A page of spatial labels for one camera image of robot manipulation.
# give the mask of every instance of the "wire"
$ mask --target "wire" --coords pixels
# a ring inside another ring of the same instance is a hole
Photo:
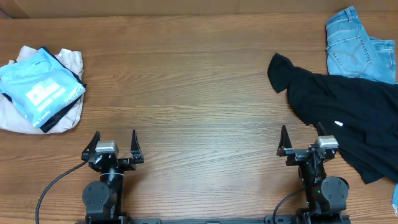
[[[276,217],[276,211],[278,211],[278,208],[279,208],[283,203],[285,203],[287,200],[289,200],[290,198],[296,196],[298,193],[300,193],[300,192],[302,192],[302,191],[304,191],[304,189],[300,189],[300,190],[298,190],[298,191],[296,191],[296,192],[293,192],[293,193],[291,193],[290,195],[288,195],[286,198],[284,198],[283,200],[281,200],[281,201],[279,202],[279,204],[276,206],[276,208],[275,208],[275,210],[274,210],[274,213],[272,214],[272,221],[274,222],[274,224],[277,224],[277,223],[276,223],[275,217]]]
[[[40,224],[39,223],[39,210],[40,210],[40,204],[43,201],[44,195],[50,190],[50,188],[58,181],[60,180],[62,177],[65,177],[66,175],[70,174],[71,172],[81,168],[82,166],[84,166],[88,161],[84,161],[82,162],[80,165],[64,172],[63,174],[61,174],[59,177],[55,178],[55,180],[53,180],[43,191],[42,196],[40,196],[39,201],[37,202],[37,206],[36,206],[36,224]]]

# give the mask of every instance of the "black cloth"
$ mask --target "black cloth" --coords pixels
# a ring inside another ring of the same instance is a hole
[[[290,106],[306,125],[321,122],[335,136],[341,156],[366,184],[383,176],[398,182],[398,85],[314,74],[279,54],[268,77],[276,92],[287,89]]]
[[[44,49],[47,53],[49,53],[49,55],[51,55],[55,60],[57,60],[59,62],[59,64],[62,65],[62,63],[53,55],[51,54],[50,50],[46,47],[41,47],[40,49]],[[76,81],[80,84],[83,85],[84,88],[86,88],[87,84],[83,83],[80,79],[79,76],[76,75],[73,71],[72,72],[73,76],[76,78]],[[12,103],[12,98],[3,93],[3,95]],[[77,101],[80,99],[80,96],[73,101],[72,103],[70,103],[68,106],[62,108],[60,111],[58,111],[57,113],[55,113],[48,121],[46,121],[43,125],[41,125],[40,129],[44,132],[47,133],[49,132],[60,120],[61,118],[63,118],[70,109],[72,109],[73,105],[75,105],[77,103]]]

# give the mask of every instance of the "clothing pile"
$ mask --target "clothing pile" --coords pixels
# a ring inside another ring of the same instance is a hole
[[[382,177],[398,183],[395,42],[368,36],[354,7],[329,19],[326,31],[330,75],[275,54],[268,68],[271,85],[278,93],[287,89],[290,106],[305,124],[321,122],[335,136],[342,158],[366,184]]]
[[[23,46],[16,62],[0,68],[0,128],[50,134],[75,127],[86,91],[82,75],[80,52]]]

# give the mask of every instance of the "stack of folded clothes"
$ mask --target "stack of folded clothes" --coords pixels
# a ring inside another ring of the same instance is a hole
[[[0,128],[50,134],[75,127],[86,91],[82,74],[80,52],[23,46],[15,63],[0,68]]]

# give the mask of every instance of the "denim pocket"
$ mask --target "denim pocket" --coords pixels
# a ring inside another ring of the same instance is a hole
[[[372,64],[360,34],[338,39],[330,43],[326,50],[347,73],[363,73]]]

